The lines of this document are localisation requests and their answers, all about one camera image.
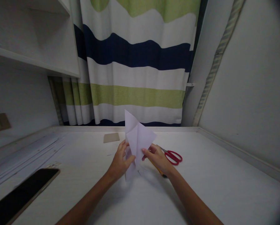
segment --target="scissor blade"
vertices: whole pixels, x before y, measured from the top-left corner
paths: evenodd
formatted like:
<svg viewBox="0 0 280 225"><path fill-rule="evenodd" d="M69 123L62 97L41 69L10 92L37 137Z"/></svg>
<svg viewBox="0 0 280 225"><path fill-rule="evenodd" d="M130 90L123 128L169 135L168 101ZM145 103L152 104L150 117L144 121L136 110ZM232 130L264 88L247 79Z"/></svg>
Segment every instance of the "scissor blade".
<svg viewBox="0 0 280 225"><path fill-rule="evenodd" d="M163 152L166 152L166 150L164 148L162 148L161 146L159 146L159 147L162 149Z"/></svg>

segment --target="white wall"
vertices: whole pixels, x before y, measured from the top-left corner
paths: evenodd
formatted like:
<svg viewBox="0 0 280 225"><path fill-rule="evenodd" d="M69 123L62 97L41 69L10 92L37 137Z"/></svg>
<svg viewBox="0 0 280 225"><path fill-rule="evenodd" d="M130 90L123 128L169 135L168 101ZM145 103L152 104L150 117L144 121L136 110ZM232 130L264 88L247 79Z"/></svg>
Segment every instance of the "white wall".
<svg viewBox="0 0 280 225"><path fill-rule="evenodd" d="M280 10L275 2L246 0L199 126L280 168Z"/></svg>
<svg viewBox="0 0 280 225"><path fill-rule="evenodd" d="M58 125L47 76L0 66L0 113L12 126L0 131L0 146Z"/></svg>
<svg viewBox="0 0 280 225"><path fill-rule="evenodd" d="M213 58L228 22L233 0L209 0L203 19L197 50L191 70L190 83L183 106L182 126L192 125L200 97L210 72Z"/></svg>

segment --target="red scissors handle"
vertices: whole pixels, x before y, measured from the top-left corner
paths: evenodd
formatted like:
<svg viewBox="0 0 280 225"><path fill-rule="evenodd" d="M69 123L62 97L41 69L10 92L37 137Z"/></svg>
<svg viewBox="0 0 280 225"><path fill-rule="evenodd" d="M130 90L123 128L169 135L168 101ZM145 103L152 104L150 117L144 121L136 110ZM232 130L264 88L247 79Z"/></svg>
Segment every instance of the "red scissors handle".
<svg viewBox="0 0 280 225"><path fill-rule="evenodd" d="M183 161L183 158L182 158L179 154L177 154L176 152L170 151L170 150L168 150L168 151L165 152L165 156L166 156L167 159L168 159L168 157L169 157L169 158L171 158L173 161L175 161L175 162L172 162L170 159L168 159L168 161L169 161L172 165L175 165L175 166L177 166L181 161Z"/></svg>

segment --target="black phone screen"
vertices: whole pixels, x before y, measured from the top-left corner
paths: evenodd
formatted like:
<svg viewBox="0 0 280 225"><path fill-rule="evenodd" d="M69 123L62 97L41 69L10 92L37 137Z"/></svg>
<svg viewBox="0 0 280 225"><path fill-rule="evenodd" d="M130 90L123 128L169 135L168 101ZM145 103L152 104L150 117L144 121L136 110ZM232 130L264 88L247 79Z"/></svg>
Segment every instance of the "black phone screen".
<svg viewBox="0 0 280 225"><path fill-rule="evenodd" d="M59 173L58 169L39 169L0 200L0 224L8 223L30 204L31 199Z"/></svg>

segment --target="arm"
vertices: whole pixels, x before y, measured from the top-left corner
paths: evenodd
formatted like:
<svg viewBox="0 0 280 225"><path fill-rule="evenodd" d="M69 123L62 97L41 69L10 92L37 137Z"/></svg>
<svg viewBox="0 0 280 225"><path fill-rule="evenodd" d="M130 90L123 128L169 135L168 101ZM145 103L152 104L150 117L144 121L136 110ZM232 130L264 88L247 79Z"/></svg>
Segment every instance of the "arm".
<svg viewBox="0 0 280 225"><path fill-rule="evenodd" d="M149 158L165 175L167 175L193 224L223 225L167 160L159 146L152 144L149 150L142 149L142 151L144 153L142 160Z"/></svg>
<svg viewBox="0 0 280 225"><path fill-rule="evenodd" d="M65 215L56 225L61 224L84 224L93 213L100 199L109 188L125 174L130 164L135 160L135 156L130 156L124 160L125 149L129 146L125 140L118 146L114 159L102 178L91 188L91 190Z"/></svg>

